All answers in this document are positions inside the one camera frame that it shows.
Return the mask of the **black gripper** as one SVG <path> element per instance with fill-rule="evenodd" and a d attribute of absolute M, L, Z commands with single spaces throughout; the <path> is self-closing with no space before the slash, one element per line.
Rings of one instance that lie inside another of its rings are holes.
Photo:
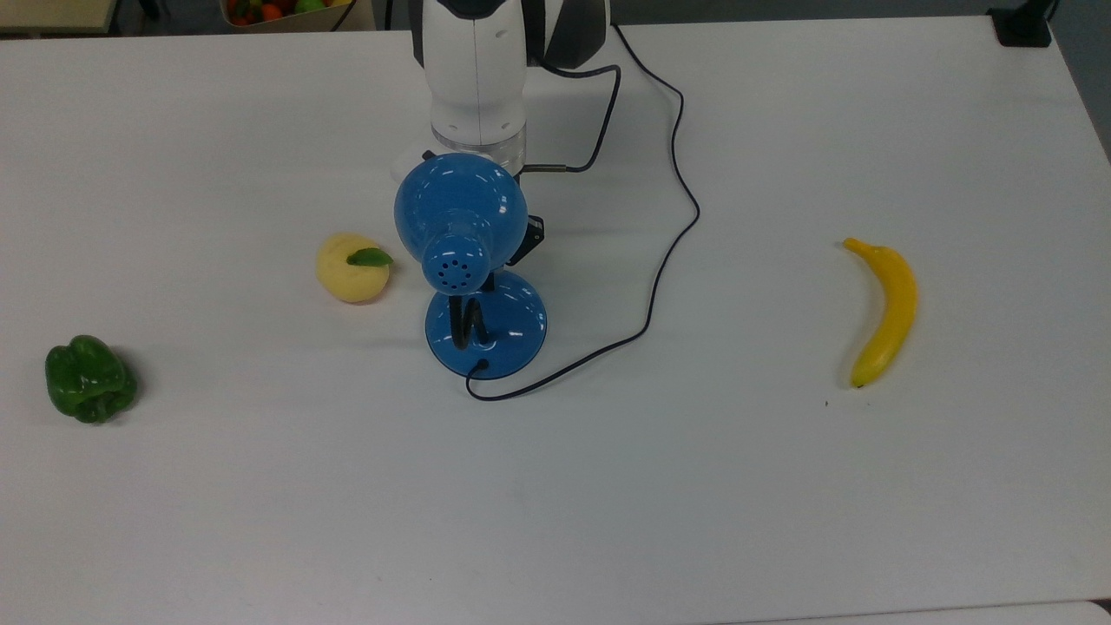
<path fill-rule="evenodd" d="M 524 260 L 524 258 L 527 258 L 532 250 L 536 250 L 536 246 L 539 246 L 541 242 L 544 241 L 544 238 L 546 224 L 543 218 L 532 216 L 532 214 L 529 214 L 523 241 L 521 241 L 520 245 L 517 246 L 516 253 L 508 259 L 508 266 L 516 266 L 516 264 L 519 264 L 519 262 Z M 496 292 L 496 272 L 489 273 L 486 278 L 483 292 Z"/>

